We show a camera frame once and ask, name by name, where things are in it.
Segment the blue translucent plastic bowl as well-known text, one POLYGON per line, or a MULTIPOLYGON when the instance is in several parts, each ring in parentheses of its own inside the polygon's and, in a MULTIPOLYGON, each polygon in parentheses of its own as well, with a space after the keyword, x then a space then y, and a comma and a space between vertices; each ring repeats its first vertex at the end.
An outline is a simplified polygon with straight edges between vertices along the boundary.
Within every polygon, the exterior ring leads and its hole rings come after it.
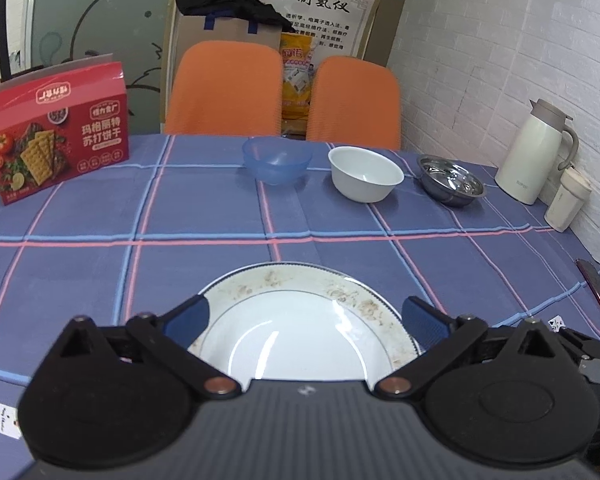
POLYGON ((242 144, 242 156, 256 180, 269 185, 291 184, 308 169, 313 148, 282 136, 257 136, 242 144))

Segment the white ceramic bowl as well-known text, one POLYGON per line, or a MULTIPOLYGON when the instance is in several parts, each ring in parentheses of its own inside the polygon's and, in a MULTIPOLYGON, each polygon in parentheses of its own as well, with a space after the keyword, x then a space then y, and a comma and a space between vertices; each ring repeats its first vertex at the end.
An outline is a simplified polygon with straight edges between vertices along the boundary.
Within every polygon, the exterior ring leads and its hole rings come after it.
POLYGON ((337 146, 328 152, 328 159, 332 184, 357 203, 379 203, 404 181, 395 162, 366 148, 337 146))

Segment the wall poster chinese text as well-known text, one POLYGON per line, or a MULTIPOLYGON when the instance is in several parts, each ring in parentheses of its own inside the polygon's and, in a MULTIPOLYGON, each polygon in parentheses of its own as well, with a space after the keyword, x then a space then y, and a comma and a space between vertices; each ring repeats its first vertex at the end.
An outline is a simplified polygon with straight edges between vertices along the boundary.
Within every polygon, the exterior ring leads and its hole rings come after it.
POLYGON ((314 62, 332 55, 362 58, 377 0, 260 0, 291 21, 300 35, 313 38, 314 62))

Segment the brown paper bag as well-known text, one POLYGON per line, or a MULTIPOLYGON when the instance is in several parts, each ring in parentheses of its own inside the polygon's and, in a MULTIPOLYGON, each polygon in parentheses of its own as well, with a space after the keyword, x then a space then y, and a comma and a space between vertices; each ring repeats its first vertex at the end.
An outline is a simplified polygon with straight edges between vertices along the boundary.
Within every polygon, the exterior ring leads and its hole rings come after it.
POLYGON ((278 50, 281 34, 280 27, 241 18, 178 14, 171 42, 171 66, 177 68, 184 53, 200 42, 212 40, 249 42, 264 44, 278 50))

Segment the orange chair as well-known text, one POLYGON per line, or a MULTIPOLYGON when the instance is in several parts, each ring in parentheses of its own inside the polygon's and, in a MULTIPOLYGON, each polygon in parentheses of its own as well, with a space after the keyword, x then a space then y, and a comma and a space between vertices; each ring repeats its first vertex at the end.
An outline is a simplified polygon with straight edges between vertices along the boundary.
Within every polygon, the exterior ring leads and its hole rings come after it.
POLYGON ((279 136, 283 59, 273 48, 209 40, 190 47, 176 71, 163 131, 279 136))
POLYGON ((393 73, 350 56, 318 66, 306 140, 397 150, 401 145, 400 86, 393 73))

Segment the cream travel cup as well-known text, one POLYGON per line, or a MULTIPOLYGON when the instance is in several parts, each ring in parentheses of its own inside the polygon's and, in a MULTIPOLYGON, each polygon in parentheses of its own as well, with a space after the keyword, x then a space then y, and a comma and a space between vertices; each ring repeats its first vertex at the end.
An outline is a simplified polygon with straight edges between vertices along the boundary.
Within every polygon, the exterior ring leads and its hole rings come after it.
POLYGON ((558 190, 545 213, 546 223, 555 231, 564 232, 591 193, 592 185, 583 174, 573 167, 565 169, 560 177, 558 190))

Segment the white plate brown rim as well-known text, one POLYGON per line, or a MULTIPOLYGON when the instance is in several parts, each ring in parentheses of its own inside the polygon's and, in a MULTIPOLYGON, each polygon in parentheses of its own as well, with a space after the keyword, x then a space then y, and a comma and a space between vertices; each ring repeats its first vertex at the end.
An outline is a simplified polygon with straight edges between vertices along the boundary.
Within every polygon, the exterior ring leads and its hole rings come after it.
POLYGON ((253 379, 375 385, 420 353, 388 300, 322 266, 244 266, 201 296, 209 321, 187 349, 243 387, 253 379))

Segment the left orange chair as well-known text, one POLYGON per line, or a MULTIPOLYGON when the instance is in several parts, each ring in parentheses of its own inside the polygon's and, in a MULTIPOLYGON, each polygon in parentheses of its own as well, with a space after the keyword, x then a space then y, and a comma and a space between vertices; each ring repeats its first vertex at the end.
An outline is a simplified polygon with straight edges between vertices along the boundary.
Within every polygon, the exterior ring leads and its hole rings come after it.
POLYGON ((190 47, 176 71, 163 131, 279 136, 283 59, 273 48, 209 40, 190 47))

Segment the white tablecloth label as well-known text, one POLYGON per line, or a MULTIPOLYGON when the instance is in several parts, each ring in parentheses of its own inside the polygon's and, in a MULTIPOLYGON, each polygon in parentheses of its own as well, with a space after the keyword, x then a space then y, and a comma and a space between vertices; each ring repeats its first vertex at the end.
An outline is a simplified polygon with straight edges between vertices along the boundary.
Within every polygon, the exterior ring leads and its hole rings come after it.
POLYGON ((15 440, 22 436, 19 424, 17 410, 13 406, 0 402, 0 434, 15 440))

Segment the stainless steel bowl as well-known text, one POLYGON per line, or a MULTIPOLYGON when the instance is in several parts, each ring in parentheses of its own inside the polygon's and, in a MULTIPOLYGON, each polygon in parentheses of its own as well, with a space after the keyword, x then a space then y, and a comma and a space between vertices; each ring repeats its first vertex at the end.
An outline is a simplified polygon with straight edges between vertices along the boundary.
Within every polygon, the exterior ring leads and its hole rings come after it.
POLYGON ((464 208, 486 196, 486 186, 470 171, 452 160, 420 155, 417 159, 419 183, 438 203, 464 208))

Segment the red cracker box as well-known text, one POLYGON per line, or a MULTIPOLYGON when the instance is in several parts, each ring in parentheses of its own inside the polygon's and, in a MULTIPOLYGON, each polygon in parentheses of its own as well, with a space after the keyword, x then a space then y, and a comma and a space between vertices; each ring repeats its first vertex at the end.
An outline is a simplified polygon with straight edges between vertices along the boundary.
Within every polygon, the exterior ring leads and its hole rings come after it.
POLYGON ((5 205, 129 158, 123 66, 110 54, 0 84, 0 197, 5 205))

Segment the cream thermos jug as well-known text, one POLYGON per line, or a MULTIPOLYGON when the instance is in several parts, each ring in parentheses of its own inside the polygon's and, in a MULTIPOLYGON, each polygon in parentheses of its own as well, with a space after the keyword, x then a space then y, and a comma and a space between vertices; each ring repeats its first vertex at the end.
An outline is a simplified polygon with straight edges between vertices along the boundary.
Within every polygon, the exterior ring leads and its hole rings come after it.
POLYGON ((505 193, 526 205, 534 204, 553 169, 564 171, 571 166, 580 145, 577 133, 567 124, 572 117, 543 99, 530 104, 531 113, 495 175, 505 193), (566 159, 557 165, 564 133, 570 136, 571 146, 566 159))

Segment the right orange chair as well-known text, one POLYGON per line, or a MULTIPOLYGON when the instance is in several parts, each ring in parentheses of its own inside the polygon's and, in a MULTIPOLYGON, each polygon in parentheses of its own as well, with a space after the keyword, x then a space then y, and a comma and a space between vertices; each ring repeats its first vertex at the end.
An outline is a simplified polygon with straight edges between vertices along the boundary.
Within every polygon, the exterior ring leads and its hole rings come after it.
POLYGON ((318 66, 306 140, 397 150, 401 145, 400 86, 393 73, 350 56, 318 66))

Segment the blue plaid tablecloth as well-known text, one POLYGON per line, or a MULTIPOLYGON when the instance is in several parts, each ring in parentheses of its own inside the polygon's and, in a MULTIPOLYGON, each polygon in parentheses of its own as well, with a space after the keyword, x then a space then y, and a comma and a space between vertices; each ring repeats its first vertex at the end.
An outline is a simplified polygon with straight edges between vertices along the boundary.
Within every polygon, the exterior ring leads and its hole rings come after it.
POLYGON ((136 136, 126 162, 18 203, 0 202, 0 403, 24 385, 74 316, 99 325, 162 313, 230 270, 265 261, 326 266, 395 306, 408 296, 491 325, 535 316, 600 338, 600 306, 577 268, 588 251, 553 231, 475 166, 486 196, 460 209, 432 200, 417 157, 394 152, 404 181, 363 205, 332 185, 328 148, 269 186, 245 168, 239 138, 136 136))

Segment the yellow snack bag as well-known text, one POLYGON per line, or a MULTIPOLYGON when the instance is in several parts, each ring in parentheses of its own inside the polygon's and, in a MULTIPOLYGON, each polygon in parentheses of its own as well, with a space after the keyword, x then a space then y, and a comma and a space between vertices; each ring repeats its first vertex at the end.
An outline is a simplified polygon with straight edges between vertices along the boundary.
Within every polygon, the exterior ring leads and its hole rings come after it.
POLYGON ((283 133, 302 133, 309 117, 313 81, 313 38, 283 32, 279 53, 283 59, 283 133))

